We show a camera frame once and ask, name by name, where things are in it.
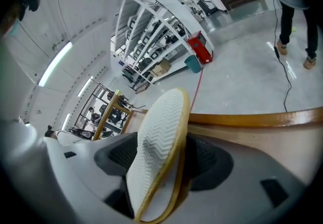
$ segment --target shoe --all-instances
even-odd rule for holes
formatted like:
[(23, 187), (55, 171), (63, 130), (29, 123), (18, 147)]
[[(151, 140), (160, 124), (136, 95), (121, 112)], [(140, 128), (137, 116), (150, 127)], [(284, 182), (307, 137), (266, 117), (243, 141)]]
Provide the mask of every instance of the shoe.
[(307, 57), (303, 65), (304, 68), (308, 70), (312, 69), (316, 65), (316, 58), (311, 59), (310, 57)]
[(280, 54), (282, 55), (287, 55), (287, 48), (286, 47), (282, 47), (282, 43), (280, 40), (277, 41), (276, 43), (276, 47), (277, 47), (277, 50)]

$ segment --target black pants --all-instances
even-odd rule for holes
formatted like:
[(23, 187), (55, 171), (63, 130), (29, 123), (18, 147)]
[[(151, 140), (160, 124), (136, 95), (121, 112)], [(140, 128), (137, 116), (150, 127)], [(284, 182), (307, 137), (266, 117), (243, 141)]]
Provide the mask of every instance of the black pants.
[[(281, 35), (279, 39), (282, 44), (289, 43), (289, 36), (292, 33), (292, 21), (294, 16), (294, 9), (281, 3), (283, 14), (281, 18)], [(314, 13), (311, 8), (304, 10), (304, 15), (307, 23), (307, 55), (311, 59), (316, 57), (315, 51), (317, 50), (317, 24)]]

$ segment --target black cable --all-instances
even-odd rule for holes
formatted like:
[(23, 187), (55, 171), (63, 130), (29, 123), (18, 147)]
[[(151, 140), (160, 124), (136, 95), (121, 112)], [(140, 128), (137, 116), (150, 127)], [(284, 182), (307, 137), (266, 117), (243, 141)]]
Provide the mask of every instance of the black cable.
[(274, 11), (275, 11), (275, 17), (276, 17), (276, 26), (275, 26), (275, 31), (274, 31), (274, 36), (275, 36), (274, 51), (275, 51), (275, 54), (276, 54), (276, 57), (277, 57), (279, 63), (284, 67), (286, 79), (287, 79), (287, 81), (289, 83), (289, 85), (288, 85), (289, 89), (287, 90), (287, 93), (286, 93), (285, 98), (284, 98), (284, 108), (285, 108), (285, 111), (288, 112), (287, 108), (286, 108), (286, 99), (287, 99), (289, 91), (292, 89), (292, 83), (289, 81), (285, 65), (281, 62), (280, 56), (279, 56), (279, 53), (278, 53), (278, 50), (277, 50), (277, 47), (276, 47), (276, 30), (277, 30), (278, 17), (277, 17), (277, 13), (276, 13), (275, 0), (273, 0), (273, 5), (274, 5)]

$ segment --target person's leg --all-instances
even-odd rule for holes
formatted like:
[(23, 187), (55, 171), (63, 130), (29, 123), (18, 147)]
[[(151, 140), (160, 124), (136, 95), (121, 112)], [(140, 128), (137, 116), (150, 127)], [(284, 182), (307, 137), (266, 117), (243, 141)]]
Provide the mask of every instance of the person's leg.
[(276, 46), (281, 54), (287, 55), (286, 45), (289, 43), (289, 36), (292, 33), (294, 9), (284, 3), (281, 4), (283, 10), (281, 17), (281, 34)]
[(314, 12), (311, 8), (304, 11), (307, 23), (307, 59), (304, 62), (304, 67), (311, 69), (316, 63), (316, 50), (317, 50), (317, 23), (314, 17)]

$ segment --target equipment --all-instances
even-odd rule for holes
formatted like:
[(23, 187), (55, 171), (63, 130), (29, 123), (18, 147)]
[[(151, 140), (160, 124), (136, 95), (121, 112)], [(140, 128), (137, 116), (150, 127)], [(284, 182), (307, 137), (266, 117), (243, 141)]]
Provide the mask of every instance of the equipment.
[(197, 58), (199, 58), (202, 64), (212, 62), (213, 51), (208, 51), (206, 49), (206, 40), (201, 31), (192, 34), (187, 42), (195, 51)]

